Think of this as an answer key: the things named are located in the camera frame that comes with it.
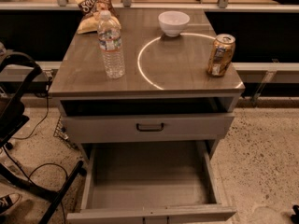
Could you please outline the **grey drawer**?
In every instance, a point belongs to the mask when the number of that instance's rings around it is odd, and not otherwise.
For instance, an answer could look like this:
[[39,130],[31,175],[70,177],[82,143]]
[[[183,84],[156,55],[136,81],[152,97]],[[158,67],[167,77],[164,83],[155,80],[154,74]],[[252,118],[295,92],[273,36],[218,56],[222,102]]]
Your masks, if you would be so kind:
[[71,224],[222,222],[221,203],[202,141],[100,144],[88,162],[80,210]]
[[147,116],[64,117],[69,139],[76,144],[207,140],[223,138],[232,113]]

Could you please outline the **grey wooden drawer cabinet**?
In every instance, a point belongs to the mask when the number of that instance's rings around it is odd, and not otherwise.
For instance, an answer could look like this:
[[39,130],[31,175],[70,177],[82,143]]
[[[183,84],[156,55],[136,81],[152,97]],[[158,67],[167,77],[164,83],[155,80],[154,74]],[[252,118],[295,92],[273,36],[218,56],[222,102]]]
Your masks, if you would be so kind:
[[[207,73],[214,31],[203,11],[188,10],[191,21],[177,37],[161,31],[158,8],[118,13],[124,76],[107,77],[95,34],[75,35],[50,87],[62,118],[233,114],[244,85],[233,67],[222,77]],[[203,141],[213,152],[221,139],[179,141]],[[76,145],[88,158],[98,144]]]

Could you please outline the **grey top drawer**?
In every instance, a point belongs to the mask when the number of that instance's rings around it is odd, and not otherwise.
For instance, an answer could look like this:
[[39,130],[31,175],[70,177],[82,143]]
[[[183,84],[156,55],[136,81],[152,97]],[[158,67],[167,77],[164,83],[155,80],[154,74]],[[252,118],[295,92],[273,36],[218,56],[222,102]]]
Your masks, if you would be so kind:
[[69,139],[76,144],[207,140],[223,138],[232,113],[147,116],[64,117]]

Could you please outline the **dented gold soda can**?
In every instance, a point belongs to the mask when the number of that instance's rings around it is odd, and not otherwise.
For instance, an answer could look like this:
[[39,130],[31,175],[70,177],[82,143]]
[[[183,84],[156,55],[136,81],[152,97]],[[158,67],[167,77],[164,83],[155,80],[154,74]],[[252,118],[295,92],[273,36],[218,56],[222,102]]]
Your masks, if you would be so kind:
[[229,68],[235,53],[235,38],[232,35],[217,35],[208,60],[207,72],[213,77],[222,77]]

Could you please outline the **clear plastic water bottle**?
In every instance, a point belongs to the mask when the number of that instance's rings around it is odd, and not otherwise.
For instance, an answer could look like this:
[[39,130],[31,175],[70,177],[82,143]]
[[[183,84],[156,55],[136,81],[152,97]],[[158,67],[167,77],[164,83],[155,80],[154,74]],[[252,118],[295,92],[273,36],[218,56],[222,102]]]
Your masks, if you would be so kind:
[[121,26],[109,10],[100,12],[97,34],[107,76],[109,78],[122,77],[125,74],[125,64],[121,42]]

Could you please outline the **white ceramic bowl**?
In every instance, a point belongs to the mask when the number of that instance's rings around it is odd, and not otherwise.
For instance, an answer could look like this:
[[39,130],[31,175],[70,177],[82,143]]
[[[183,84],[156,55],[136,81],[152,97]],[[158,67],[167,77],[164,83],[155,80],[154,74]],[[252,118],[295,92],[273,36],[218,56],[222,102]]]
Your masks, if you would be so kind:
[[166,35],[175,37],[187,27],[190,17],[181,11],[166,11],[158,16],[158,21]]

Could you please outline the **brown chip bag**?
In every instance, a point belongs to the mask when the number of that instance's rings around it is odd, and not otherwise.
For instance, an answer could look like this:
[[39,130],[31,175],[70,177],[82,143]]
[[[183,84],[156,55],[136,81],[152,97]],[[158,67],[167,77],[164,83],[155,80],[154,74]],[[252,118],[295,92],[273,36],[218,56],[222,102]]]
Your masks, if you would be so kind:
[[117,18],[117,13],[112,6],[111,0],[75,0],[83,15],[82,20],[78,26],[78,34],[86,34],[89,32],[96,32],[98,23],[100,21],[100,12],[102,10],[109,10],[112,20],[121,27]]

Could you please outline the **black and white sneaker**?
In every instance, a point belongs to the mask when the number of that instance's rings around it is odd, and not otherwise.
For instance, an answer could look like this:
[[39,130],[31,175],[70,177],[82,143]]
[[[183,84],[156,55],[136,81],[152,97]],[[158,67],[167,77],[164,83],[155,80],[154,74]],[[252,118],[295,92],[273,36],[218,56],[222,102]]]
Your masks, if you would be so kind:
[[20,199],[21,195],[19,193],[10,193],[0,197],[0,215],[12,208]]

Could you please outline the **black object bottom right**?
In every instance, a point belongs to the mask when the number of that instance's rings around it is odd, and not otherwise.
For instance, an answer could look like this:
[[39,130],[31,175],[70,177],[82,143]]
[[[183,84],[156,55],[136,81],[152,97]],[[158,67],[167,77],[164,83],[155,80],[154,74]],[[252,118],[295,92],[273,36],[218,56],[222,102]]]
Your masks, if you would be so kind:
[[291,215],[291,221],[294,223],[294,224],[299,224],[299,205],[294,205],[292,207],[293,211],[294,211],[294,214]]

